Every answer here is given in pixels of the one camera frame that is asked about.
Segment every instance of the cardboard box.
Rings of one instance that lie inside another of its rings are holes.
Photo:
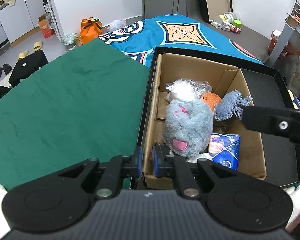
[[[165,85],[167,82],[174,82],[180,78],[207,81],[213,88],[212,92],[221,98],[234,89],[239,90],[243,97],[250,95],[242,71],[235,66],[183,55],[159,54],[144,140],[143,171],[146,183],[150,188],[172,187],[170,179],[154,177],[152,146],[154,142],[162,141],[162,133],[165,128],[165,109],[168,105],[164,99],[168,93]],[[266,177],[266,165],[261,134],[246,130],[241,120],[235,116],[226,120],[225,124],[227,125],[227,133],[241,135],[238,171],[258,179],[264,179]]]
[[[38,23],[38,26],[40,27],[41,31],[42,31],[42,34],[44,36],[44,38],[48,38],[48,37],[51,37],[54,33],[54,30],[50,29],[49,28],[49,23],[46,19],[46,16],[45,15],[41,15],[39,18],[39,23]]]

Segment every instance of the blue packaged item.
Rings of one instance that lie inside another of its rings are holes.
[[[214,162],[236,171],[238,169],[239,150],[239,134],[211,134],[208,153]]]

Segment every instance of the orange box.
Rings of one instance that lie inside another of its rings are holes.
[[[46,16],[45,15],[41,15],[38,18],[38,20],[39,20],[38,25],[39,25],[39,27],[40,27],[40,29],[42,31],[42,34],[43,34],[44,38],[46,39],[48,37],[51,37],[53,35],[53,33],[54,33],[54,30],[52,30],[52,29],[49,28]]]

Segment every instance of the black stool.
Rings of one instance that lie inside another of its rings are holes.
[[[9,83],[12,87],[15,87],[20,83],[20,80],[26,79],[46,64],[48,64],[48,60],[42,50],[28,55],[16,63],[9,78]]]

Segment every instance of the blue bedsheet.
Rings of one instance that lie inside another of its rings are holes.
[[[138,21],[112,33],[104,33],[99,38],[147,67],[151,65],[157,46],[209,51],[262,64],[227,37],[179,14]]]

